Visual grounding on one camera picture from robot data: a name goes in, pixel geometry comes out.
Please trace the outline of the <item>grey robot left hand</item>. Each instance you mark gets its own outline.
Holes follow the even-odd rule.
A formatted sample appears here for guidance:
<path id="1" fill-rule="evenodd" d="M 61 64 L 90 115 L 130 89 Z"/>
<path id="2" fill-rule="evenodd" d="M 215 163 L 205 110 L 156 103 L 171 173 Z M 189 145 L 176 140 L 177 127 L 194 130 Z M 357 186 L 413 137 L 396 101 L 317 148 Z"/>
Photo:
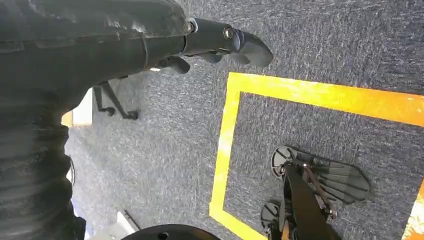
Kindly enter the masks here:
<path id="1" fill-rule="evenodd" d="M 187 73 L 184 56 L 266 67 L 273 54 L 230 24 L 175 0 L 3 0 L 0 109 L 64 113 L 92 86 L 151 68 Z"/>

